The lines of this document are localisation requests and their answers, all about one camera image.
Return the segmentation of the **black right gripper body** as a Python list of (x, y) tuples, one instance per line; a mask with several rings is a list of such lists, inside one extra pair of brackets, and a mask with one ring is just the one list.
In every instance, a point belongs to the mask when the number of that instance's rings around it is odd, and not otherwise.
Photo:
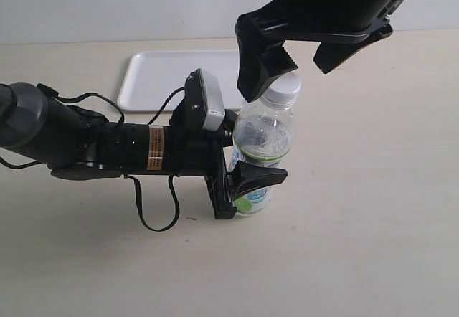
[(386, 1), (368, 24), (357, 28), (345, 23), (350, 16), (335, 23), (332, 18), (304, 4), (304, 0), (272, 0), (239, 16), (235, 33), (238, 39), (258, 44), (287, 40), (356, 44), (379, 32), (384, 36), (391, 33), (389, 16), (403, 1)]

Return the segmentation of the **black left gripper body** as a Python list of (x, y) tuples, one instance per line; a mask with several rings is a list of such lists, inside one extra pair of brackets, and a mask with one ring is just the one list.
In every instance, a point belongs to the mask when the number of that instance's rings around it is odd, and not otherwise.
[(224, 148), (230, 147), (232, 132), (223, 124), (216, 131), (190, 131), (185, 125), (185, 106), (181, 101), (169, 121), (171, 169), (177, 176), (204, 178), (215, 219), (233, 219), (236, 207), (230, 193)]

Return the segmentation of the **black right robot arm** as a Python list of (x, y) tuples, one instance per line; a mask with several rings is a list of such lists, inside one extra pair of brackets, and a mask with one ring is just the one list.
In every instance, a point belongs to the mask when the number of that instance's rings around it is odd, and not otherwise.
[(313, 61), (328, 74), (363, 48), (390, 37), (390, 16), (404, 0), (272, 0), (235, 24), (237, 88), (251, 103), (280, 76), (297, 70), (287, 41), (317, 42)]

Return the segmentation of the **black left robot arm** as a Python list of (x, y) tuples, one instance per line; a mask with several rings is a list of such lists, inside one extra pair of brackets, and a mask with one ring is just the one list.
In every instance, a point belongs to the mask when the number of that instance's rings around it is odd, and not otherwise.
[(87, 181), (124, 177), (134, 182), (136, 207), (142, 209), (141, 175), (200, 176), (205, 180), (216, 219), (232, 219), (235, 200), (284, 182), (285, 169), (237, 162), (227, 169), (224, 149), (232, 145), (236, 114), (224, 110), (217, 129), (201, 123), (198, 92), (184, 91), (169, 124), (109, 121), (81, 108), (81, 97), (63, 98), (43, 85), (1, 86), (1, 147), (44, 164), (54, 177)]

